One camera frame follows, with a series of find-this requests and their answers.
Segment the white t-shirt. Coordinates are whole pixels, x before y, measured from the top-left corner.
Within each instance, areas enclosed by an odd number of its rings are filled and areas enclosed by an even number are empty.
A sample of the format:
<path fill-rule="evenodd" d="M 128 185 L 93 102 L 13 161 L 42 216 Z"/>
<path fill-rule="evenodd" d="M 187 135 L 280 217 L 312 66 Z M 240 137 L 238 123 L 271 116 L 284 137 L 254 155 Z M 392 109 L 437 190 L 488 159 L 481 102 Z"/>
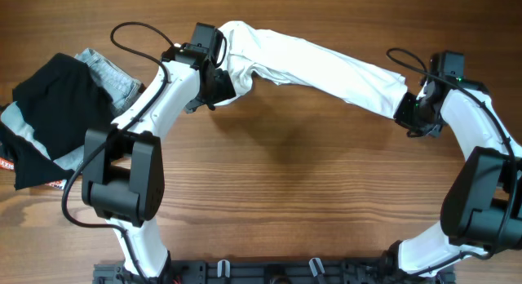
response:
<path fill-rule="evenodd" d="M 253 75 L 277 85 L 314 87 L 372 113 L 392 118 L 407 86 L 399 73 L 352 58 L 303 38 L 270 29 L 255 29 L 239 20 L 219 27 L 227 39 L 220 52 L 236 96 L 219 103 L 231 104 L 253 88 Z"/>

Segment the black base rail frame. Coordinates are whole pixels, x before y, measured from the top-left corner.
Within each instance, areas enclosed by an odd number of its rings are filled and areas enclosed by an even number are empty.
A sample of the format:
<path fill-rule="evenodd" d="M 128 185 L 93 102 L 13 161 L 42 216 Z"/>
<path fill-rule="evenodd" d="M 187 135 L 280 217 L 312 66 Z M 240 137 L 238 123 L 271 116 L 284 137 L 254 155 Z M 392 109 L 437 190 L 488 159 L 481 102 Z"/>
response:
<path fill-rule="evenodd" d="M 377 258 L 349 258 L 283 262 L 232 263 L 228 260 L 173 261 L 149 283 L 180 284 L 371 284 L 371 283 L 435 283 L 456 284 L 452 267 L 441 269 L 435 276 L 411 277 L 384 275 L 378 271 Z"/>

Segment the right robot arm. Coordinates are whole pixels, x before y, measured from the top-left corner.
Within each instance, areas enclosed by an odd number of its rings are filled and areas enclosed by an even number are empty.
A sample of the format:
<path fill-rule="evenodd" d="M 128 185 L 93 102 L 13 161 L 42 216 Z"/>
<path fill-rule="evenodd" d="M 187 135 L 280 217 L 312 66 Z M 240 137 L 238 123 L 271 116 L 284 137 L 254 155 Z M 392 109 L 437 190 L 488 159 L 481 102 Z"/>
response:
<path fill-rule="evenodd" d="M 462 53 L 442 51 L 415 70 L 419 95 L 408 92 L 393 118 L 409 138 L 437 137 L 448 126 L 465 164 L 429 229 L 383 252 L 382 279 L 441 280 L 443 270 L 521 248 L 521 147 L 493 110 L 489 89 L 464 75 Z"/>

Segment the black garment with red label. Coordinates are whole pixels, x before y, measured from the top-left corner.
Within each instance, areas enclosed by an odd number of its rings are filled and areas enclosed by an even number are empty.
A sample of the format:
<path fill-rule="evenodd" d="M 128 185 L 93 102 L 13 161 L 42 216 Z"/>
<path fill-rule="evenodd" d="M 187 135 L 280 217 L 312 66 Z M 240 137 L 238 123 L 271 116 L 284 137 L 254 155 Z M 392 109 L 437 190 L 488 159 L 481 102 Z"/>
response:
<path fill-rule="evenodd" d="M 121 111 L 111 104 L 114 118 Z M 25 122 L 16 102 L 1 115 L 1 143 L 11 155 L 15 189 L 68 180 L 84 160 L 84 146 L 61 158 L 51 159 L 45 146 L 33 138 L 33 128 Z"/>

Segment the black folded garment top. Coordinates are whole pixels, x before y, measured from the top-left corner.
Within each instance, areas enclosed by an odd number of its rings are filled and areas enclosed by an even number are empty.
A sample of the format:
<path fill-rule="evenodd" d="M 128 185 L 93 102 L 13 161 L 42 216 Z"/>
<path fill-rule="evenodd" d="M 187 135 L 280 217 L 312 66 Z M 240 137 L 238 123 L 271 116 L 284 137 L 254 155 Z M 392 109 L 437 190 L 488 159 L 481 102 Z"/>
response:
<path fill-rule="evenodd" d="M 90 128 L 104 129 L 114 118 L 112 98 L 91 78 L 88 66 L 55 54 L 12 92 L 32 128 L 33 138 L 55 160 L 84 144 Z"/>

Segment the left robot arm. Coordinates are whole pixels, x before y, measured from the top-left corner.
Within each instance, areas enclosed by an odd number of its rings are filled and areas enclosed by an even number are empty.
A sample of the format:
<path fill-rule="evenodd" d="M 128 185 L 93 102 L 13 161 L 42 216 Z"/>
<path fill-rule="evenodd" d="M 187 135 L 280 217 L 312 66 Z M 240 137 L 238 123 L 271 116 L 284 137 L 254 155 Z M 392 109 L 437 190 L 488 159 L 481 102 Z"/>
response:
<path fill-rule="evenodd" d="M 156 214 L 165 191 L 161 141 L 182 113 L 235 97 L 221 69 L 227 40 L 213 25 L 196 25 L 190 42 L 171 45 L 156 60 L 146 91 L 110 129 L 85 136 L 82 200 L 113 229 L 125 259 L 97 264 L 95 283 L 172 283 L 170 252 Z"/>

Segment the light blue denim jeans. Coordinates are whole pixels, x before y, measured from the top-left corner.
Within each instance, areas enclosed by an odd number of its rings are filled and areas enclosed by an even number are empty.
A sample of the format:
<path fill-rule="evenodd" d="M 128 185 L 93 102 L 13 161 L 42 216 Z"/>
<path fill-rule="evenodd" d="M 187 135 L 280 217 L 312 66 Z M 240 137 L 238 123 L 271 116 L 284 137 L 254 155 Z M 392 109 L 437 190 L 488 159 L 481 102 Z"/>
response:
<path fill-rule="evenodd" d="M 91 78 L 112 98 L 112 105 L 124 113 L 139 97 L 142 83 L 121 70 L 97 51 L 87 48 L 73 57 L 85 63 Z"/>

